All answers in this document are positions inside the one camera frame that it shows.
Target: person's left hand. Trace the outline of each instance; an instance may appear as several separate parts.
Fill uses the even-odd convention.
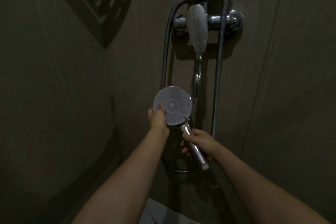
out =
[[[164,138],[168,138],[169,128],[167,128],[166,110],[163,104],[160,105],[160,108],[156,112],[154,112],[153,108],[148,110],[148,120],[150,128],[160,129],[163,132]]]

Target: person's right arm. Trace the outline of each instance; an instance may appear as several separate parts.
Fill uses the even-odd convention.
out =
[[[329,223],[258,174],[205,131],[195,129],[193,136],[183,134],[183,138],[196,144],[223,168],[254,223]]]

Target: person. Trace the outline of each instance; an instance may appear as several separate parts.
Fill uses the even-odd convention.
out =
[[[163,105],[148,111],[150,130],[124,163],[80,210],[73,224],[134,224],[145,207],[169,135]],[[328,223],[317,212],[262,177],[208,133],[183,135],[224,170],[254,223]]]

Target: metal flexible hose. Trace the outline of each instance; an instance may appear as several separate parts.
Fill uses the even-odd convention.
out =
[[[160,87],[161,90],[165,87],[165,83],[166,83],[167,59],[168,59],[170,31],[171,31],[171,27],[173,25],[175,14],[182,5],[191,3],[193,1],[195,1],[195,0],[179,0],[174,5],[173,9],[170,12],[168,22],[167,22],[167,28],[166,28],[165,46],[164,46],[164,50],[163,50],[162,75],[161,75],[161,87]]]
[[[220,17],[220,29],[218,34],[218,52],[216,60],[216,72],[215,72],[215,89],[214,89],[213,107],[212,107],[212,125],[211,125],[212,137],[215,137],[216,132],[218,97],[221,82],[221,64],[222,64],[222,54],[223,54],[224,35],[225,35],[225,18],[228,13],[228,2],[229,0],[223,0],[223,10],[222,15]]]

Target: person's left arm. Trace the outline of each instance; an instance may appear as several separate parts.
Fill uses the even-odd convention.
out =
[[[73,224],[139,221],[169,135],[163,106],[156,113],[150,109],[148,118],[151,129],[144,140],[91,196]]]

